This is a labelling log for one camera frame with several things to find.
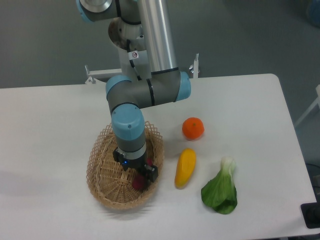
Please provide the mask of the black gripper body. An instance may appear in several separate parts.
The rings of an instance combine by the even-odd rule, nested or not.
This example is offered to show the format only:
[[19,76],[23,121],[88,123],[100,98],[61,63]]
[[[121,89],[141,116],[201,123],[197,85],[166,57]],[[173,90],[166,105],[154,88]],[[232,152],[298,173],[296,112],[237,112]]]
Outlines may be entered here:
[[130,169],[136,169],[147,164],[147,151],[145,149],[140,149],[136,152],[125,152],[119,149],[121,153],[124,154],[125,158],[128,160],[128,167]]

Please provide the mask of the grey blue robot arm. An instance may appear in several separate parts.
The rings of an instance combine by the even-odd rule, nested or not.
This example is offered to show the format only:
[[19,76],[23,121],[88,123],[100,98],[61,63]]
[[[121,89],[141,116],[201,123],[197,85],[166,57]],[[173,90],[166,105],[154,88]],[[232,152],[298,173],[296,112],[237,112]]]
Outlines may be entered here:
[[114,160],[135,169],[147,181],[158,178],[148,164],[143,108],[177,102],[191,95],[186,72],[180,71],[165,0],[78,0],[87,22],[109,19],[109,38],[124,51],[122,73],[106,82],[105,92],[117,147]]

